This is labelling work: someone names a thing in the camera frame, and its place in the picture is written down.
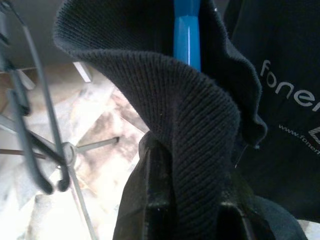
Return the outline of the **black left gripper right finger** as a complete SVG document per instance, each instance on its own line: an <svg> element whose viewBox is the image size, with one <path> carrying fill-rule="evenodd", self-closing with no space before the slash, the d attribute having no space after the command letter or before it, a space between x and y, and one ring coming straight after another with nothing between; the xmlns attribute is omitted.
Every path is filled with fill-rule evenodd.
<svg viewBox="0 0 320 240"><path fill-rule="evenodd" d="M297 219L279 204L254 194L230 174L218 212L219 240L306 240Z"/></svg>

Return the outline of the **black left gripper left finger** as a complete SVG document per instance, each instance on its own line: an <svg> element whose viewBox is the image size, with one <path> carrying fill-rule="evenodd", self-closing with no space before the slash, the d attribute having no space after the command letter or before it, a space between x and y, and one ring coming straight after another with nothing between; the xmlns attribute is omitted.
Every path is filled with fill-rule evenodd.
<svg viewBox="0 0 320 240"><path fill-rule="evenodd" d="M148 131L138 144L138 163L124 186L114 240L173 240L177 211L172 155Z"/></svg>

